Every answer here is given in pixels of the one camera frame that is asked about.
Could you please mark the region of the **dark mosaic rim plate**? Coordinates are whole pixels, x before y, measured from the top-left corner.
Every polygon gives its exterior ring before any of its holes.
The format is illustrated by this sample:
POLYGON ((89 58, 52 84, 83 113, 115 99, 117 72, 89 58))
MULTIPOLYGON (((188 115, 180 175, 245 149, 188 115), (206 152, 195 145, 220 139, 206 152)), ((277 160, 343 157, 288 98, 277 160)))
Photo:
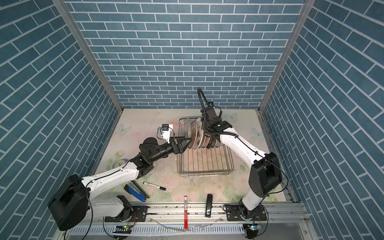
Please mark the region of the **dark mosaic rim plate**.
POLYGON ((220 134, 218 133, 207 133, 206 136, 208 137, 208 145, 207 149, 213 149, 213 148, 218 148, 222 145, 222 142, 220 140, 220 134))

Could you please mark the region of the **grey ribbed plate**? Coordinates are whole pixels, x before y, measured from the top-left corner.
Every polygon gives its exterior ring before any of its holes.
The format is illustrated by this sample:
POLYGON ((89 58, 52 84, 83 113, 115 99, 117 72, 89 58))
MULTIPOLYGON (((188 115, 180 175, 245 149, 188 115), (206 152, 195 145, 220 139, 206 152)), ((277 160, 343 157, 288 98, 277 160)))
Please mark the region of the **grey ribbed plate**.
POLYGON ((185 121, 185 137, 189 138, 188 148, 192 148, 192 121, 187 118, 185 121))

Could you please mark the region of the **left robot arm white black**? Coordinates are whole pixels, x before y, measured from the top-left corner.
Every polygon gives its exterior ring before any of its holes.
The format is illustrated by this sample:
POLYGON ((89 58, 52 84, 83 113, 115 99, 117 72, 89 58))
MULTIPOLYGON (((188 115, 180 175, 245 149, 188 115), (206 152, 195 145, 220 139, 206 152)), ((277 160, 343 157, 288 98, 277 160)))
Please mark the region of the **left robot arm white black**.
POLYGON ((106 205, 93 204, 92 199, 116 186, 145 176, 154 168, 154 162, 170 154, 182 154, 192 141, 192 138, 172 137, 169 143, 159 145, 156 138, 147 138, 139 145, 140 152, 118 168, 88 177, 67 177, 48 203, 59 230, 67 231, 75 227, 87 213, 91 214, 91 218, 129 220, 132 217, 132 205, 122 195, 117 197, 117 202, 110 201, 106 205))

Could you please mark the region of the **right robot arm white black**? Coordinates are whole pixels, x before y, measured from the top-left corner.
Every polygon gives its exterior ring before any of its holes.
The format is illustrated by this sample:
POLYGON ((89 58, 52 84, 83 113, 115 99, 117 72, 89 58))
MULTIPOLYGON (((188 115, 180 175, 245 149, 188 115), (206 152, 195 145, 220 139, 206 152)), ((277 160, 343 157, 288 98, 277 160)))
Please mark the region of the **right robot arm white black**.
POLYGON ((250 169, 249 186, 246 195, 239 201, 238 211, 244 219, 256 215, 256 208, 283 181, 278 156, 266 154, 251 145, 231 124, 217 115, 214 106, 202 107, 203 130, 211 139, 218 139, 238 155, 250 169))

